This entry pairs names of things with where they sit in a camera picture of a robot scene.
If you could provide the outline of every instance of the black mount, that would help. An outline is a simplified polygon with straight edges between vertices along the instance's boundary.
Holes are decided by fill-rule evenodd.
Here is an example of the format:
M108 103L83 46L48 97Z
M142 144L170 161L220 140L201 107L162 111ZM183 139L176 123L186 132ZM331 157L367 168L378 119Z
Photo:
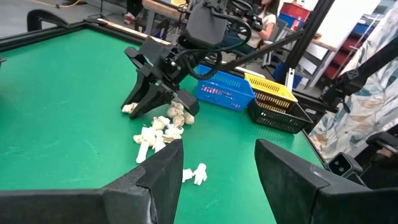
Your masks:
M344 109L349 113L350 109L345 103L345 97L362 89L371 75L396 57L398 57L398 37L390 41L358 68L347 71L332 81L324 89L321 99L330 106L343 103Z

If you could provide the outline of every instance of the white wall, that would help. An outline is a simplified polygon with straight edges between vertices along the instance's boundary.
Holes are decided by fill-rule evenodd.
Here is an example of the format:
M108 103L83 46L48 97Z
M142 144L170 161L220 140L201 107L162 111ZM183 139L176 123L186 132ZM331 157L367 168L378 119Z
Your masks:
M312 10L316 3L317 0L305 0L305 7ZM372 13L379 3L380 0L366 0L366 4L363 0L335 0L318 29L318 33L322 35L320 41L339 49L361 16L365 13ZM322 59L326 49L310 44L307 52ZM334 54L330 56L325 65L328 65L333 57ZM315 71L316 66L305 58L302 58L299 64L310 73ZM323 73L326 68L327 66L324 66L320 73Z

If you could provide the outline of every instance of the green table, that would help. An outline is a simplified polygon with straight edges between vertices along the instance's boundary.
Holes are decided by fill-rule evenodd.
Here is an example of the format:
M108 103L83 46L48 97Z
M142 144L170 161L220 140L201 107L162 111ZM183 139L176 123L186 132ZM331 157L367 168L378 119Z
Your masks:
M120 110L136 81L123 53L132 44L90 29L63 34L0 51L7 59L0 68L0 190L100 188L137 166L133 135L165 115L161 107L130 120ZM182 87L194 91L196 84L188 77ZM175 222L275 223L255 140L320 165L306 135L253 124L246 112L200 107L183 134L184 168L203 162L208 180L182 185Z

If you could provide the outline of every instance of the plastic basket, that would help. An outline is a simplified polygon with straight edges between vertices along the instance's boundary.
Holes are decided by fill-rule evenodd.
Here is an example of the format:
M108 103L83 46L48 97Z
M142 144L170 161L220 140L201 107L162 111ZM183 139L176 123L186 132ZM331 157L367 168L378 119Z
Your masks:
M199 65L198 74L206 74L210 69ZM248 81L225 72L217 72L208 80L200 80L196 95L199 100L236 111L244 110L254 99L254 92Z
M244 78L256 96L248 105L252 122L293 134L313 124L286 86L248 73Z
M298 103L294 103L286 113L263 107L268 101L254 99L248 105L252 122L276 128L287 133L297 134L313 124L311 118Z
M261 104L264 108L286 113L297 102L284 85L248 73L244 74L244 79L250 83L256 99L265 102Z

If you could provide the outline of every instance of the pile of white objects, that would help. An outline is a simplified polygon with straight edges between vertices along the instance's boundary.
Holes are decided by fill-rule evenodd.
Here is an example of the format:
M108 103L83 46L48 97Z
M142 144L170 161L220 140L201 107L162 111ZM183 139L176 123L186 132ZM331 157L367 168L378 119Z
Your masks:
M131 103L130 105L124 105L123 113L132 113L136 108L137 103ZM181 103L172 102L169 109L167 110L167 117L163 116L154 117L151 127L142 127L141 134L134 136L134 141L140 144L136 162L140 164L144 162L147 157L147 152L150 147L156 152L163 149L166 144L170 143L175 139L181 139L181 135L184 132L182 127L184 124L192 125L195 122L195 118L185 112L184 107ZM188 179L195 177L194 184L200 185L206 181L206 165L201 163L198 168L192 172L191 169L184 169L182 172L182 182L184 183Z

